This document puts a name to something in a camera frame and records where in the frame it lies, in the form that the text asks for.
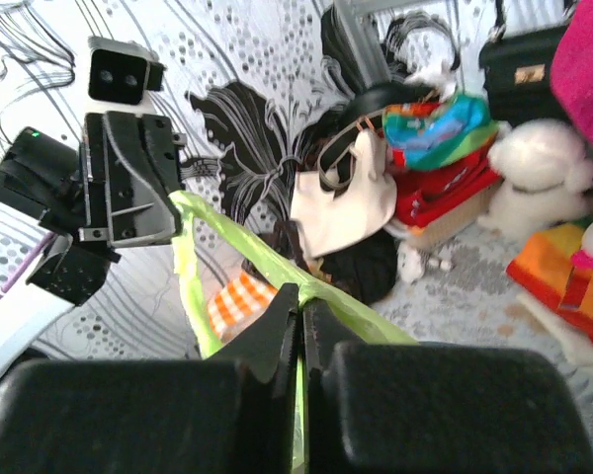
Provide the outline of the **green plastic trash bag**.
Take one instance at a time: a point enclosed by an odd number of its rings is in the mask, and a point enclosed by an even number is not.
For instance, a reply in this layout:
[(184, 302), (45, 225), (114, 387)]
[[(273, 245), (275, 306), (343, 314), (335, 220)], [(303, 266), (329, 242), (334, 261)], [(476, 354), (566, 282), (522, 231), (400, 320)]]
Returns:
[(182, 230), (172, 239), (175, 273), (189, 322), (196, 334), (201, 357), (208, 359), (224, 344), (210, 328), (203, 283), (199, 272), (195, 221), (204, 221), (216, 234), (251, 261), (275, 288), (285, 283), (298, 287), (298, 309), (318, 298), (329, 304), (341, 323), (371, 344), (414, 345), (416, 341), (375, 310), (329, 283), (309, 275), (272, 250), (246, 227), (217, 212), (202, 197), (187, 191), (169, 195), (181, 215)]

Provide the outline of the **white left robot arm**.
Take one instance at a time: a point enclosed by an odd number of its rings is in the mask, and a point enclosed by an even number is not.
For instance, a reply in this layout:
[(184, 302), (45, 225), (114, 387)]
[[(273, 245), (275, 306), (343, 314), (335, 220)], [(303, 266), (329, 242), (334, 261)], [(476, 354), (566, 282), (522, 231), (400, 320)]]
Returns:
[(182, 228), (186, 136), (169, 118), (86, 116), (77, 148), (26, 127), (0, 162), (0, 202), (43, 237), (0, 283), (0, 379), (56, 319), (105, 283), (125, 248), (168, 244)]

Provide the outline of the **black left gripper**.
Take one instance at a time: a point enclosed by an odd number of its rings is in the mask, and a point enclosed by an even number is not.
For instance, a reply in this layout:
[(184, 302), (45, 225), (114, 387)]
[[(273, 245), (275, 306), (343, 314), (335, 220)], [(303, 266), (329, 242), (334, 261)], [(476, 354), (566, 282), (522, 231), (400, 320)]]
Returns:
[(169, 195), (183, 189), (183, 143), (164, 116), (88, 113), (79, 146), (85, 212), (80, 239), (144, 247), (177, 236), (181, 215)]

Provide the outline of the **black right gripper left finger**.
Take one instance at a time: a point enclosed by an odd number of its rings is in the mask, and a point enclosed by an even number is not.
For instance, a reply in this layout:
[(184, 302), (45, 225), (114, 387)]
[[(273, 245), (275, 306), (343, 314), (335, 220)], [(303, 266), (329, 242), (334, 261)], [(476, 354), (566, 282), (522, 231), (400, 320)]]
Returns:
[(289, 473), (297, 389), (298, 287), (281, 286), (266, 311), (212, 356), (238, 374), (231, 473)]

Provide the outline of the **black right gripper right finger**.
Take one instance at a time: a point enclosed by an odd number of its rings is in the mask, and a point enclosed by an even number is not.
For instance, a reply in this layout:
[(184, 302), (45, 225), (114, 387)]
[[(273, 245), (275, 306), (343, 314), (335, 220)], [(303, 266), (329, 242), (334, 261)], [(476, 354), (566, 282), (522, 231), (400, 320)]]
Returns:
[(369, 473), (364, 424), (369, 383), (360, 371), (365, 341), (313, 299), (301, 312), (308, 473)]

